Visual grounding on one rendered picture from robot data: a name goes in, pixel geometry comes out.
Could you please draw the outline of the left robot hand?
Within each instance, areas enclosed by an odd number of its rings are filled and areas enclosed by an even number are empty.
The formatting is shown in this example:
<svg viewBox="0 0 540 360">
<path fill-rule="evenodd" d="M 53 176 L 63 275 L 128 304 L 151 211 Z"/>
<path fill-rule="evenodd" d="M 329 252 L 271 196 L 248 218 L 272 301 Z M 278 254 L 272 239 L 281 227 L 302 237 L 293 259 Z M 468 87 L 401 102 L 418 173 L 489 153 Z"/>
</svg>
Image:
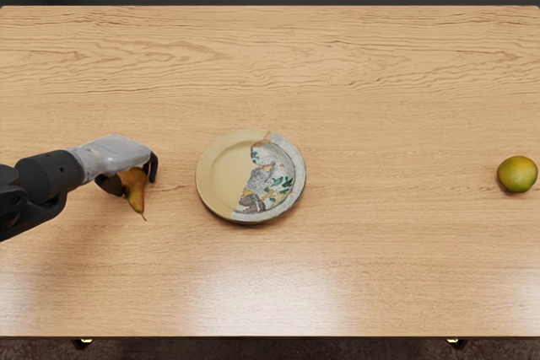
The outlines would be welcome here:
<svg viewBox="0 0 540 360">
<path fill-rule="evenodd" d="M 159 160 L 151 149 L 129 137 L 109 134 L 77 147 L 67 148 L 82 170 L 80 185 L 93 181 L 113 196 L 123 196 L 120 173 L 140 168 L 150 183 L 158 173 Z"/>
</svg>

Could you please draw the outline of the brown yellow pear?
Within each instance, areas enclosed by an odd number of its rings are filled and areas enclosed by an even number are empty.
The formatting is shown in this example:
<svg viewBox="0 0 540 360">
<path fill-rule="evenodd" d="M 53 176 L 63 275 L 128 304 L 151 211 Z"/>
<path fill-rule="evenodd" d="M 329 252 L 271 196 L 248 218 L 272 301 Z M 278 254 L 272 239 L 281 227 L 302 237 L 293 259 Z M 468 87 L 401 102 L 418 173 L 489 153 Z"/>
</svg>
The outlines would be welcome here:
<svg viewBox="0 0 540 360">
<path fill-rule="evenodd" d="M 147 177 L 144 171 L 139 168 L 131 168 L 118 174 L 121 180 L 123 195 L 130 205 L 131 209 L 140 214 L 143 220 L 144 216 L 144 189 Z"/>
</svg>

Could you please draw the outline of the beige patterned plate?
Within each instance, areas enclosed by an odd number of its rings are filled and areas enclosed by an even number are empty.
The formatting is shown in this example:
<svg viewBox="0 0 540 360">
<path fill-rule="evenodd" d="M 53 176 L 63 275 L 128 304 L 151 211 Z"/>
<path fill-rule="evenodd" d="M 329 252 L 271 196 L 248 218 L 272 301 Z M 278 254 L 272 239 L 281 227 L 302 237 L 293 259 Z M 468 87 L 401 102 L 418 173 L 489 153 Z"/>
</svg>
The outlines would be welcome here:
<svg viewBox="0 0 540 360">
<path fill-rule="evenodd" d="M 298 148 L 276 132 L 228 133 L 202 153 L 195 171 L 203 204 L 233 223 L 272 221 L 288 212 L 305 189 L 307 170 Z"/>
</svg>

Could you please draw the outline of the green yellow round fruit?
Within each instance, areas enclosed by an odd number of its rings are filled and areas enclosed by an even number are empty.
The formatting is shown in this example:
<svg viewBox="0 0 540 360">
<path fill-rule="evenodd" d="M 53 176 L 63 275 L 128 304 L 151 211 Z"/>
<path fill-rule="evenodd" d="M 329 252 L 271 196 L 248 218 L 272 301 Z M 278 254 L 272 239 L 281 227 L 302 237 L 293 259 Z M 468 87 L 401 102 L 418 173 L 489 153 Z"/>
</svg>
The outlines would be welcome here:
<svg viewBox="0 0 540 360">
<path fill-rule="evenodd" d="M 538 167 L 525 156 L 516 155 L 503 160 L 497 169 L 499 184 L 508 192 L 524 193 L 537 181 Z"/>
</svg>

